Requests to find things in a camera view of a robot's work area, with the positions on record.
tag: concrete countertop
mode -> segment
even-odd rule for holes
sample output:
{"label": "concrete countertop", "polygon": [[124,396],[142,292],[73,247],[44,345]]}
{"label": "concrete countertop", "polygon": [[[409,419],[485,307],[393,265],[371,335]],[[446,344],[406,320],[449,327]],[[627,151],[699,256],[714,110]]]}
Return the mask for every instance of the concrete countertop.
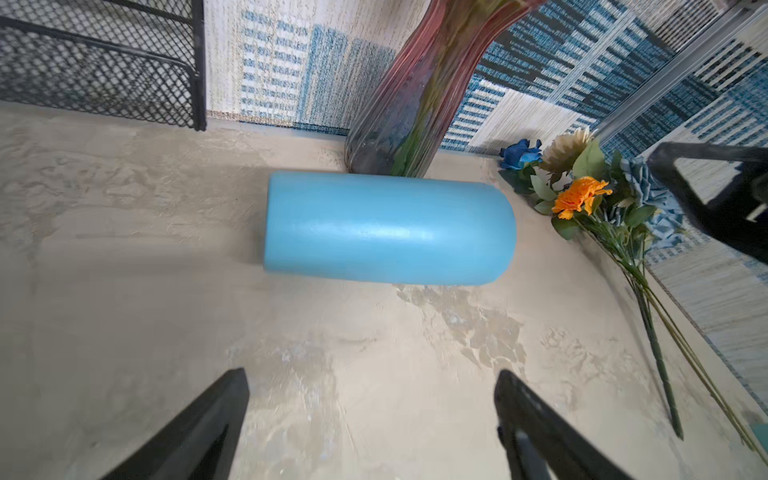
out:
{"label": "concrete countertop", "polygon": [[[675,437],[623,277],[587,240],[562,240],[493,159],[441,151],[428,177],[507,194],[518,245],[497,282],[266,274],[269,173],[341,171],[342,156],[342,137],[0,104],[6,478],[99,478],[237,366],[251,398],[232,479],[508,478],[500,368],[635,478],[768,477],[659,327]],[[765,422],[667,308],[737,414]]]}

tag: orange flower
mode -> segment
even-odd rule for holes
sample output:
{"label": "orange flower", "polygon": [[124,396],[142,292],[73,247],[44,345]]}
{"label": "orange flower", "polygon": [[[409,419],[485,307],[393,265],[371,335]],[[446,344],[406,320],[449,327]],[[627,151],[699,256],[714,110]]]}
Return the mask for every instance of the orange flower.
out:
{"label": "orange flower", "polygon": [[554,201],[552,211],[560,212],[558,217],[570,220],[574,216],[574,210],[581,212],[581,206],[588,215],[592,215],[592,204],[597,195],[610,195],[611,190],[602,190],[608,185],[608,182],[601,182],[592,177],[582,177],[574,181],[571,187],[564,192],[560,192]]}

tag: glass vase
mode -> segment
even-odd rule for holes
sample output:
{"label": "glass vase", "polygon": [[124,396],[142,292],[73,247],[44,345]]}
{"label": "glass vase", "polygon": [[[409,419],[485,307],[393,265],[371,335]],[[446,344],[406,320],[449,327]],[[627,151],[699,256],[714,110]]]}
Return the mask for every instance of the glass vase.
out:
{"label": "glass vase", "polygon": [[423,177],[485,49],[544,1],[432,0],[349,130],[349,171]]}

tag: foam roller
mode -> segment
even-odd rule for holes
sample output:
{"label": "foam roller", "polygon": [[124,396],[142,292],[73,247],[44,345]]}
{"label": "foam roller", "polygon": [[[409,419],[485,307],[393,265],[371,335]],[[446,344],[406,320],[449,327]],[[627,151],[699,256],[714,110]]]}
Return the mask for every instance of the foam roller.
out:
{"label": "foam roller", "polygon": [[271,175],[264,268],[366,282],[482,285],[507,269],[515,215],[486,184]]}

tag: wire mesh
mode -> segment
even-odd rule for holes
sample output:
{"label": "wire mesh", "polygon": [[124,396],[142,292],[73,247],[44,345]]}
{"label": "wire mesh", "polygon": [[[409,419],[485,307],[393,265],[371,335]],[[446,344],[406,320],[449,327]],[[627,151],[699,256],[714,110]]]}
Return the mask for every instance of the wire mesh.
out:
{"label": "wire mesh", "polygon": [[0,99],[204,130],[202,26],[201,0],[0,2]]}

